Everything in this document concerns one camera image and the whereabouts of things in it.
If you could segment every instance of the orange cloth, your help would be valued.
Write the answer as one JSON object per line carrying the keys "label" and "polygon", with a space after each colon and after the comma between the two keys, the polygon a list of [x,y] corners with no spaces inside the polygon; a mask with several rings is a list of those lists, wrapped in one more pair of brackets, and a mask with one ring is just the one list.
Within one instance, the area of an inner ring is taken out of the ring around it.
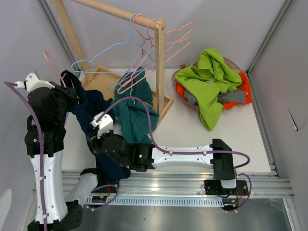
{"label": "orange cloth", "polygon": [[176,88],[177,93],[180,95],[180,97],[182,97],[184,100],[187,101],[187,99],[184,97],[185,88],[183,87],[183,85],[181,85],[180,83],[177,83],[175,85],[175,88]]}
{"label": "orange cloth", "polygon": [[[251,88],[250,88],[250,83],[247,75],[244,72],[239,73],[242,84],[238,86],[238,89],[241,89],[242,91],[245,92],[246,96],[246,101],[244,104],[252,103],[252,95],[251,95]],[[236,106],[240,103],[235,103],[235,102],[229,102],[229,103],[223,103],[222,105],[227,109],[230,110],[233,106]]]}

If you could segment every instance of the metal floor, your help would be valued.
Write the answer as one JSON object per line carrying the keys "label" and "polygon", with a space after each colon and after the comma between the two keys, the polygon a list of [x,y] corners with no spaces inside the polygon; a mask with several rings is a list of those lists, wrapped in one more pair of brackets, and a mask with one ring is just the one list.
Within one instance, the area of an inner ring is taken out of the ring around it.
{"label": "metal floor", "polygon": [[221,208],[109,205],[84,208],[75,231],[291,231],[282,199],[251,199],[238,213]]}

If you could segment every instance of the table surface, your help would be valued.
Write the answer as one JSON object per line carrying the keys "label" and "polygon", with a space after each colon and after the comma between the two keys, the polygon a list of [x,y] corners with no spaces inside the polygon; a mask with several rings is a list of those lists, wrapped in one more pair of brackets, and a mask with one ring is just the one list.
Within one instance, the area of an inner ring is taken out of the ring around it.
{"label": "table surface", "polygon": [[[222,139],[232,150],[246,153],[251,162],[239,168],[237,172],[248,174],[269,174],[270,166],[264,149],[252,104],[238,105],[231,110],[223,110],[215,128],[208,132],[200,121],[199,112],[189,107],[175,92],[171,84],[172,74],[176,69],[165,70],[165,94],[174,97],[174,103],[154,131],[156,143],[169,147],[194,147],[210,144],[212,139]],[[155,72],[147,78],[155,89]],[[85,134],[76,117],[69,113],[65,124],[67,131],[64,139],[64,158],[62,169],[83,170],[95,167],[94,155],[89,151]],[[121,133],[119,124],[114,131]],[[233,155],[234,165],[245,161],[244,157]],[[163,167],[152,171],[170,172],[207,172],[201,167]]]}

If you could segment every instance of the robotic arm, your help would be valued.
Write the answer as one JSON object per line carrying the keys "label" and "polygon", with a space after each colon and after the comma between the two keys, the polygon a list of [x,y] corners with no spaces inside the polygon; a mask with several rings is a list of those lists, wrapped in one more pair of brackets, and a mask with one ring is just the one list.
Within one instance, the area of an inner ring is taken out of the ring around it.
{"label": "robotic arm", "polygon": [[[77,104],[78,96],[72,88],[62,88],[57,84],[39,80],[34,73],[30,73],[24,82],[15,82],[15,88],[24,88],[28,94],[28,103],[39,119],[43,131],[44,164],[40,164],[40,140],[38,128],[32,124],[32,116],[27,120],[27,134],[25,143],[27,154],[33,165],[38,207],[36,217],[28,226],[29,231],[42,230],[43,222],[47,219],[48,230],[71,230],[77,228],[82,220],[82,207],[92,190],[97,187],[96,171],[83,171],[78,184],[67,197],[63,197],[62,188],[62,158],[65,136],[66,113]],[[241,187],[243,194],[244,184],[236,180],[230,151],[222,140],[213,139],[212,144],[192,148],[157,148],[153,144],[128,143],[122,136],[113,133],[113,120],[103,112],[96,115],[92,121],[93,130],[87,135],[90,148],[95,153],[110,155],[120,166],[129,166],[130,169],[146,172],[148,169],[158,169],[166,166],[198,166],[214,169],[214,180],[206,180],[207,194],[236,195]],[[220,150],[219,154],[209,154],[209,151]],[[200,154],[189,154],[198,151]],[[44,184],[44,195],[41,193],[41,181]],[[46,213],[42,210],[41,198],[45,198]]]}

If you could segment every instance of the lime green cloth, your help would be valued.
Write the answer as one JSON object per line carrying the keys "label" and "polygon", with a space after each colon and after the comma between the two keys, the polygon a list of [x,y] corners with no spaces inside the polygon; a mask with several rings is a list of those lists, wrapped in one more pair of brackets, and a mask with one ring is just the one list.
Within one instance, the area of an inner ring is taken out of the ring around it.
{"label": "lime green cloth", "polygon": [[226,65],[216,49],[203,51],[198,68],[188,66],[176,74],[176,79],[197,98],[200,119],[208,131],[213,130],[222,110],[218,94],[235,91],[242,83],[240,75]]}

